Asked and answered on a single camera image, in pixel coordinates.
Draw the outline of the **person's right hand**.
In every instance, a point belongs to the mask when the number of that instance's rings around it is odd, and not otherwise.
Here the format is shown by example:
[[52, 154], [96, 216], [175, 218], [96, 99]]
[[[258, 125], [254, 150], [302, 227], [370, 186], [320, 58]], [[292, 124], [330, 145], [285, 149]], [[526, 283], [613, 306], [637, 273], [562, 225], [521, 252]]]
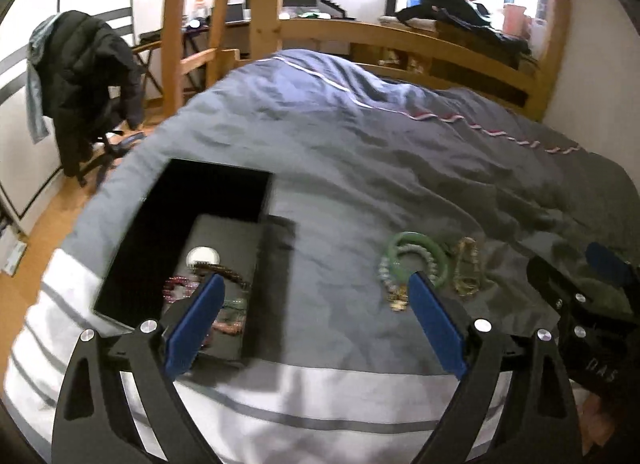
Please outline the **person's right hand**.
[[608, 442], [615, 430], [615, 422], [604, 410], [601, 398], [594, 394], [584, 400], [578, 412], [582, 454], [586, 455], [593, 446], [603, 447]]

